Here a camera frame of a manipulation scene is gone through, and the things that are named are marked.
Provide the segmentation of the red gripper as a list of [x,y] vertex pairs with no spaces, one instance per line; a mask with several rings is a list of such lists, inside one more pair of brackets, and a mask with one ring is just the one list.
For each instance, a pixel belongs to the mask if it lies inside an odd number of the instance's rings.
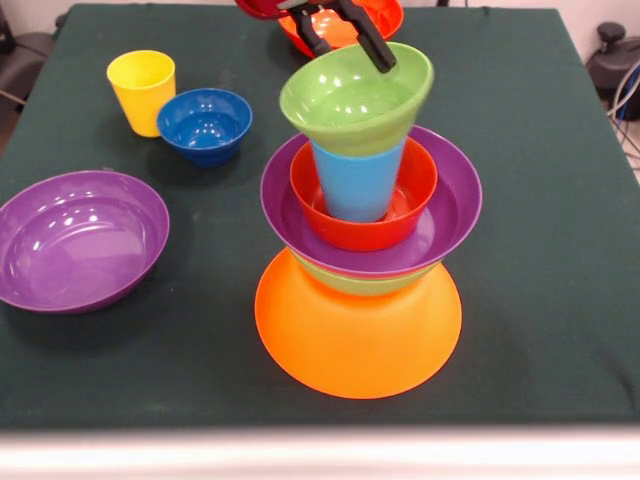
[[[313,28],[312,15],[321,10],[319,4],[299,0],[235,0],[235,3],[246,14],[260,20],[291,16],[298,35],[314,56],[331,51],[330,44]],[[358,43],[377,70],[382,74],[389,73],[396,66],[396,57],[366,10],[349,0],[334,1],[333,10],[355,28]]]

